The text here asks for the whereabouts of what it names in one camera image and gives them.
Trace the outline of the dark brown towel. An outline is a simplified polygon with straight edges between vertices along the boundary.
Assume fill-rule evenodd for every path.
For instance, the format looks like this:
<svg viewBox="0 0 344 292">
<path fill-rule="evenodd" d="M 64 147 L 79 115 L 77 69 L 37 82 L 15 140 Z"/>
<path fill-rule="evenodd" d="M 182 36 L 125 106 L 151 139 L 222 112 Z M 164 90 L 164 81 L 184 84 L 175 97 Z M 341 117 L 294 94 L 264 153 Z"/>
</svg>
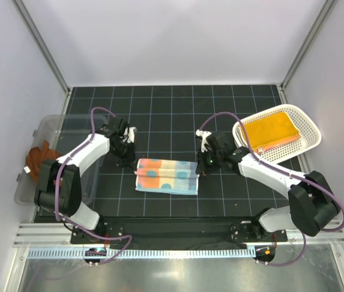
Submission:
<svg viewBox="0 0 344 292">
<path fill-rule="evenodd" d="M 43 161 L 47 159 L 56 160 L 60 157 L 60 153 L 50 148 L 47 140 L 43 141 L 42 147 L 32 148 L 26 155 L 26 166 L 29 168 L 29 175 L 35 184 L 38 183 L 40 167 Z"/>
</svg>

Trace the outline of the orange polka dot towel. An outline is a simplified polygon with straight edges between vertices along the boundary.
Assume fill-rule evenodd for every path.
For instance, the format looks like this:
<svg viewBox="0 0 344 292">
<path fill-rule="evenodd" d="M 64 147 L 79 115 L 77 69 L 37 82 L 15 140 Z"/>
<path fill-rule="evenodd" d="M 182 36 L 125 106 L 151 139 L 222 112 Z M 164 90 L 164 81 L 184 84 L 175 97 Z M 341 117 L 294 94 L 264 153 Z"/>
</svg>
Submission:
<svg viewBox="0 0 344 292">
<path fill-rule="evenodd" d="M 255 153 L 261 154 L 261 153 L 263 153 L 265 151 L 269 151 L 269 150 L 281 147 L 283 145 L 286 145 L 288 143 L 295 142 L 295 141 L 299 140 L 300 137 L 301 137 L 301 135 L 297 134 L 297 135 L 294 135 L 294 136 L 290 136 L 290 137 L 286 137 L 286 138 L 280 139 L 278 141 L 269 142 L 269 143 L 266 143 L 266 144 L 263 144 L 263 145 L 252 145 L 252 149 L 253 149 L 253 151 Z"/>
</svg>

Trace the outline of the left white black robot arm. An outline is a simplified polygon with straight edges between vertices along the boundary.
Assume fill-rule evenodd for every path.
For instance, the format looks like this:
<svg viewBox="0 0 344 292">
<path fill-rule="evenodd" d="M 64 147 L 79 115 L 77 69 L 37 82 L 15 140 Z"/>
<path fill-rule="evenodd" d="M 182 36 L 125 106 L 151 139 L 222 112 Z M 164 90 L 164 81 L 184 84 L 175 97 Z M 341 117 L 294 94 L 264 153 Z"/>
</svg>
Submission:
<svg viewBox="0 0 344 292">
<path fill-rule="evenodd" d="M 86 139 L 69 153 L 41 163 L 34 203 L 85 230 L 91 243 L 104 240 L 104 218 L 82 200 L 83 174 L 101 157 L 112 154 L 121 166 L 135 162 L 137 128 L 118 117 L 109 118 L 100 129 L 92 127 Z"/>
</svg>

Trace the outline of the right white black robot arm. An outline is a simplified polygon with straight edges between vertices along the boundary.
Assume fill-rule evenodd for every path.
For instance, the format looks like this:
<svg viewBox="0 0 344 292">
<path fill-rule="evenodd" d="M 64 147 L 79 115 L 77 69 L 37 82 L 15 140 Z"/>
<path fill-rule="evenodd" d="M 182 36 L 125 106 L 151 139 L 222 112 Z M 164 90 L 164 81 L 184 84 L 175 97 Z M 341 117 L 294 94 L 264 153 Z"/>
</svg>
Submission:
<svg viewBox="0 0 344 292">
<path fill-rule="evenodd" d="M 321 173 L 295 172 L 260 159 L 248 148 L 237 147 L 223 132 L 197 130 L 195 136 L 200 142 L 198 175 L 225 167 L 275 190 L 288 200 L 286 207 L 266 208 L 255 216 L 251 234 L 256 240 L 265 241 L 273 232 L 283 229 L 297 229 L 314 237 L 340 213 L 341 208 Z"/>
</svg>

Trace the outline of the yellow blue patterned towel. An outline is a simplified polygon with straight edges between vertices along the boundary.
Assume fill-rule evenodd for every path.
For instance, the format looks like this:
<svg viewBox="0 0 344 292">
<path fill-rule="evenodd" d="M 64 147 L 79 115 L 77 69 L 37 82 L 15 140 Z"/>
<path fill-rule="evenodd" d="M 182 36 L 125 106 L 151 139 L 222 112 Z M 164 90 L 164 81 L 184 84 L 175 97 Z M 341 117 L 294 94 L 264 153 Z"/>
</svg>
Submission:
<svg viewBox="0 0 344 292">
<path fill-rule="evenodd" d="M 245 132 L 240 128 L 243 141 L 252 145 L 263 145 L 269 142 L 300 134 L 286 112 L 278 112 L 260 118 L 253 122 L 244 123 Z"/>
</svg>

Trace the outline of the light blue orange towel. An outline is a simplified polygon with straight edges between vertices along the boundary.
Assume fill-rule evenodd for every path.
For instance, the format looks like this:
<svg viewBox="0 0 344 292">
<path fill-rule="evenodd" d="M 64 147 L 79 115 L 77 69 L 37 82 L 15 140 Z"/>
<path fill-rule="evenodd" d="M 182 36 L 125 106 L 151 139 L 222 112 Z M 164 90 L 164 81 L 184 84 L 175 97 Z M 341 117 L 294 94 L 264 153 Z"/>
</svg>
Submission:
<svg viewBox="0 0 344 292">
<path fill-rule="evenodd" d="M 141 158 L 136 166 L 135 190 L 140 192 L 198 195 L 197 163 Z"/>
</svg>

